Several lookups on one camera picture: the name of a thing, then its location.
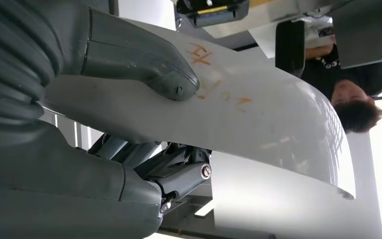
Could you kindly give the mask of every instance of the man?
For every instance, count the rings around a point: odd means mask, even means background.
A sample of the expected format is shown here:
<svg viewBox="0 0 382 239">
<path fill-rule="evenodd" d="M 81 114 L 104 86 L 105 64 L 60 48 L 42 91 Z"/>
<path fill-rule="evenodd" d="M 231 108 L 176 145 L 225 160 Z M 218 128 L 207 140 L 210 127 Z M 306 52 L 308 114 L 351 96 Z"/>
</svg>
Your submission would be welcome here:
<svg viewBox="0 0 382 239">
<path fill-rule="evenodd" d="M 382 62 L 341 69 L 335 44 L 306 49 L 301 79 L 331 102 L 345 132 L 367 132 L 382 117 L 374 98 L 382 92 Z"/>
</svg>

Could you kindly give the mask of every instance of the yellow label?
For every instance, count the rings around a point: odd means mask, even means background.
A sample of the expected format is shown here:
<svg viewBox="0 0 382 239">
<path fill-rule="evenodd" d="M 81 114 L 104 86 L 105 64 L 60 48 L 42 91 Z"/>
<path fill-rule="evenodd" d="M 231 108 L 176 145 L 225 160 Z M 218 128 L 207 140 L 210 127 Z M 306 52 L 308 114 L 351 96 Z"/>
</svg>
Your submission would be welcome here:
<svg viewBox="0 0 382 239">
<path fill-rule="evenodd" d="M 218 6 L 218 7 L 214 7 L 214 8 L 210 8 L 210 9 L 200 10 L 200 11 L 198 11 L 198 14 L 212 13 L 212 12 L 223 11 L 223 10 L 227 10 L 227 9 L 228 9 L 227 6 Z"/>
</svg>

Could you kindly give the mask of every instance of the black t-shirt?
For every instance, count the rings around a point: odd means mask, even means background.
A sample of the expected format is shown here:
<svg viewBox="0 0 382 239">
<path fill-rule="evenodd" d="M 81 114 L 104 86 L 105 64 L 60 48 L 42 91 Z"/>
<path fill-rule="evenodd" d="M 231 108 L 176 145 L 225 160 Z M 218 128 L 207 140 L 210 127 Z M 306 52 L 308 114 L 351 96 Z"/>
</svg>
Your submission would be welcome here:
<svg viewBox="0 0 382 239">
<path fill-rule="evenodd" d="M 335 45 L 329 55 L 307 60 L 301 79 L 317 88 L 329 100 L 335 84 L 344 79 L 353 81 L 374 98 L 382 92 L 382 62 L 341 69 Z"/>
</svg>

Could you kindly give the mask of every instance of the gray robotic arm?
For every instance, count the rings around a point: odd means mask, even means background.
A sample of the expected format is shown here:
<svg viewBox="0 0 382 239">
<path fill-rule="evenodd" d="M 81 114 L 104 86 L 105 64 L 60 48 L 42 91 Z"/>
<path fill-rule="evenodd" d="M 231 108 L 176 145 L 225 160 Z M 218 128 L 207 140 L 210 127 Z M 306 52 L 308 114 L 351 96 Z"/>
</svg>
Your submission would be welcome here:
<svg viewBox="0 0 382 239">
<path fill-rule="evenodd" d="M 104 159 L 68 146 L 38 120 L 59 74 L 135 79 L 176 101 L 198 89 L 169 42 L 119 18 L 72 0 L 0 0 L 0 238 L 152 234 L 170 200 L 207 179 L 208 152 L 176 147 L 146 160 L 152 146 L 136 145 Z"/>
</svg>

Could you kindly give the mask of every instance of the dark hair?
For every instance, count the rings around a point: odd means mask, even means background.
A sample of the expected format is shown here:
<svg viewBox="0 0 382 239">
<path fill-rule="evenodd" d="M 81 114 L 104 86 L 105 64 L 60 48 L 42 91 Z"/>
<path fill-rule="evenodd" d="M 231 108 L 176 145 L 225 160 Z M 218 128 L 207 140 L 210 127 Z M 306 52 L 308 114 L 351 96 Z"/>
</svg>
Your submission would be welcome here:
<svg viewBox="0 0 382 239">
<path fill-rule="evenodd" d="M 352 101 L 334 108 L 346 133 L 368 132 L 382 118 L 382 111 L 368 101 Z"/>
</svg>

